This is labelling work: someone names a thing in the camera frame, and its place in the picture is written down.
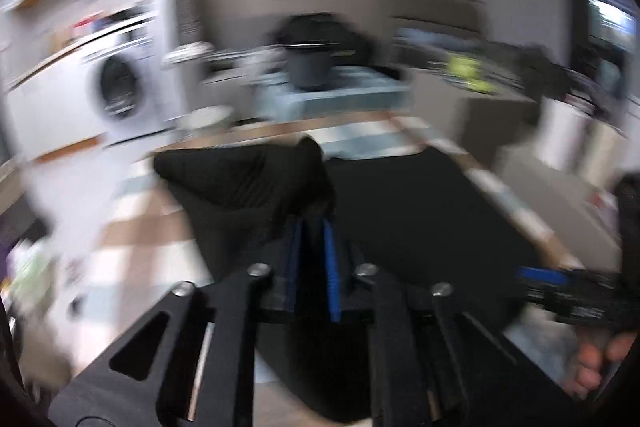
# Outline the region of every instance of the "metal screw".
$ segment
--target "metal screw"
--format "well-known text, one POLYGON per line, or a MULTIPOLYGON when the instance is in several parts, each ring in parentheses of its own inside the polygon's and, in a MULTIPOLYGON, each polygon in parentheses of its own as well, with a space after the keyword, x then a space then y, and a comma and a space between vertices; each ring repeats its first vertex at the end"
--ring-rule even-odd
POLYGON ((14 337, 15 329, 18 327, 18 320, 15 317, 9 317, 8 322, 9 322, 9 332, 11 333, 11 336, 14 337))
POLYGON ((271 272, 271 266, 267 263, 255 263, 247 268, 246 272, 251 277, 265 277, 271 272))
POLYGON ((358 277, 371 277, 378 273, 378 267, 372 263, 362 263, 356 266, 355 274, 358 277))
POLYGON ((431 287, 431 294, 434 297, 446 297, 453 292, 453 286, 448 282, 439 282, 431 287))
POLYGON ((174 285, 171 289, 171 293, 177 295, 178 297, 186 297, 191 294, 196 286, 193 285, 192 282, 188 281, 180 281, 174 285))

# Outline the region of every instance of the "black cloth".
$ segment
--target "black cloth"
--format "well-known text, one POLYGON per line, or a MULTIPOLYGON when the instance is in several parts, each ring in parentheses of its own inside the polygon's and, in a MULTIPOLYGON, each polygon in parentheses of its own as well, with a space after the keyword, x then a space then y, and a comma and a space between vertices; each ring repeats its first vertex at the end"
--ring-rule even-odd
MULTIPOLYGON (((163 152, 154 167, 185 209, 215 280, 246 268, 260 244, 277 239, 294 214, 305 223, 301 272, 318 273, 316 279, 299 278, 298 299, 311 303, 309 308, 322 302, 321 221, 334 213, 337 228, 367 260, 399 280, 426 287, 446 280, 499 328, 514 317, 518 307, 506 304, 515 292, 514 272, 521 264, 538 266, 536 251, 448 156, 427 149, 414 156, 331 160, 326 166, 321 158, 318 145, 303 139, 296 147, 163 152)), ((303 315, 290 325, 260 325, 257 349, 284 385, 317 413, 345 423, 370 414, 365 325, 303 315)), ((509 377, 486 350, 480 340, 470 351, 474 383, 485 397, 494 396, 509 377)), ((549 391, 554 384, 537 368, 528 371, 530 379, 501 392, 503 420, 526 409, 533 420, 521 425, 542 425, 535 421, 536 400, 550 393, 549 406, 565 403, 549 391)), ((493 409, 481 402, 488 417, 493 409)))
POLYGON ((446 154, 327 162, 335 217, 364 253, 403 282, 446 281, 499 327, 518 313, 514 274, 540 256, 446 154))
POLYGON ((271 37, 271 44, 332 42, 334 66, 369 66, 375 45, 332 13, 306 13, 288 17, 271 37))

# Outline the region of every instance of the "black bag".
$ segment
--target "black bag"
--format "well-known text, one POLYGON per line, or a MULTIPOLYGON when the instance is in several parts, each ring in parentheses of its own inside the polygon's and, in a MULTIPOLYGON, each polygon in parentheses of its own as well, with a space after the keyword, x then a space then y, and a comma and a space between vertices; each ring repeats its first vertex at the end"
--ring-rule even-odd
POLYGON ((373 42, 350 29, 331 13, 293 15, 276 29, 273 44, 334 42, 332 65, 369 66, 374 55, 373 42))
POLYGON ((542 98, 564 101, 564 97, 571 92, 572 80, 564 68, 549 60, 539 46, 523 48, 518 54, 517 67, 524 84, 524 94, 536 103, 527 123, 537 124, 542 98))
POLYGON ((625 174, 613 189, 618 199, 618 232, 622 250, 623 282, 640 287, 640 172, 625 174))

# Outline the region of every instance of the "white cabinet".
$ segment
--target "white cabinet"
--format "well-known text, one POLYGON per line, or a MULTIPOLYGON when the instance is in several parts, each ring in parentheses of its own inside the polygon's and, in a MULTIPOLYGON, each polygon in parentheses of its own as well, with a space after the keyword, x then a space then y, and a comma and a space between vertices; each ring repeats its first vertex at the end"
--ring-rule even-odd
POLYGON ((31 100, 36 100, 39 85, 22 84, 7 94, 7 110, 12 128, 12 143, 25 159, 33 160, 43 149, 38 112, 31 100))
POLYGON ((7 95, 17 148, 28 160, 99 136, 106 128, 94 79, 78 53, 54 62, 7 95))
POLYGON ((60 122, 60 147, 99 136, 106 131, 97 102, 97 80, 82 61, 82 50, 58 61, 55 90, 60 122))
POLYGON ((627 142, 620 168, 623 172, 636 172, 640 169, 640 99, 636 96, 630 96, 626 100, 622 131, 627 142))

